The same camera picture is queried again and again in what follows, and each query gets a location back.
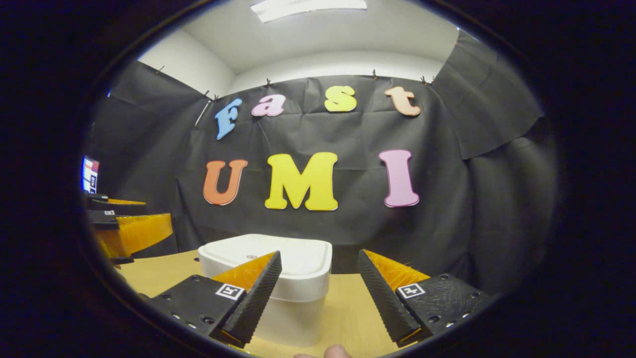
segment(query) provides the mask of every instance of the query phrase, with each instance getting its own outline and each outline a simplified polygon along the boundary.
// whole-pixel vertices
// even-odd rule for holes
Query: yellow letter m
[[[287,201],[282,198],[282,190],[285,188],[294,209],[300,207],[307,190],[310,190],[309,199],[305,201],[307,209],[336,210],[338,201],[333,199],[332,185],[333,164],[336,161],[338,156],[334,153],[316,153],[309,159],[303,174],[300,174],[289,154],[269,157],[267,163],[272,166],[272,186],[265,206],[269,209],[286,208]]]

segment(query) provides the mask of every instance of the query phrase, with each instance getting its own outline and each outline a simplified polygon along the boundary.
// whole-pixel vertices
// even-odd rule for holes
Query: black cloth
[[[325,91],[334,85],[356,91],[354,110],[325,109]],[[422,113],[400,114],[384,94],[395,86],[413,92],[411,103]],[[259,99],[270,94],[287,97],[284,112],[252,116]],[[236,98],[243,102],[235,128],[217,140],[214,116]],[[520,283],[543,257],[558,187],[550,123],[511,64],[464,33],[433,85],[327,76],[208,101],[137,62],[96,110],[87,154],[100,161],[98,191],[145,201],[152,212],[173,216],[175,235],[136,257],[271,234],[331,242],[333,273],[356,272],[357,251],[366,248],[430,275],[452,273],[491,293]],[[408,163],[420,196],[415,206],[384,205],[389,184],[378,154],[392,149],[413,155]],[[302,171],[317,152],[338,156],[338,209],[266,208],[269,156],[290,154]],[[234,159],[248,161],[235,200],[209,204],[202,194],[205,165],[226,162],[222,192]]]

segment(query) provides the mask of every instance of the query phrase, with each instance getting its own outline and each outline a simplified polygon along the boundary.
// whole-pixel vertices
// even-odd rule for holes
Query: white plastic container
[[[276,250],[282,272],[254,335],[283,345],[315,345],[329,290],[330,243],[248,234],[208,243],[198,253],[203,274],[212,277]]]

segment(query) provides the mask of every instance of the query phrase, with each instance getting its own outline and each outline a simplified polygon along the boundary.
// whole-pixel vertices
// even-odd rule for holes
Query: finger
[[[324,351],[324,358],[351,358],[341,345],[333,345]]]

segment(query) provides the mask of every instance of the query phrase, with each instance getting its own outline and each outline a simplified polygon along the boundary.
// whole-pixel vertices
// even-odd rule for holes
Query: ceiling
[[[231,0],[184,30],[236,74],[320,52],[374,50],[446,61],[457,27],[407,0],[367,0],[368,10],[322,10],[262,24],[250,6]]]

